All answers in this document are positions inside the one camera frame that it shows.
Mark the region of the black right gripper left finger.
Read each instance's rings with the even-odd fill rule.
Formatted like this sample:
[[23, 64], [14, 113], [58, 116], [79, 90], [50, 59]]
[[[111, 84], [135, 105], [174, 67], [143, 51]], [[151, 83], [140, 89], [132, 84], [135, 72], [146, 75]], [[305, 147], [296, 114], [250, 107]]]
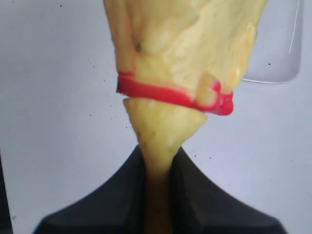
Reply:
[[44, 217], [36, 234], [141, 234], [144, 229], [145, 169], [141, 150], [99, 188]]

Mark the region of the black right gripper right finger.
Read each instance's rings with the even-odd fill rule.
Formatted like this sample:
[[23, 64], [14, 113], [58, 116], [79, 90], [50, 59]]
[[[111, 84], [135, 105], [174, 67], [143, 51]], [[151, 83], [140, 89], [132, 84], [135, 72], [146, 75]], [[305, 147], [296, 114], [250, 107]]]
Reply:
[[209, 180], [180, 148], [170, 171], [175, 234], [280, 234], [278, 219], [228, 194]]

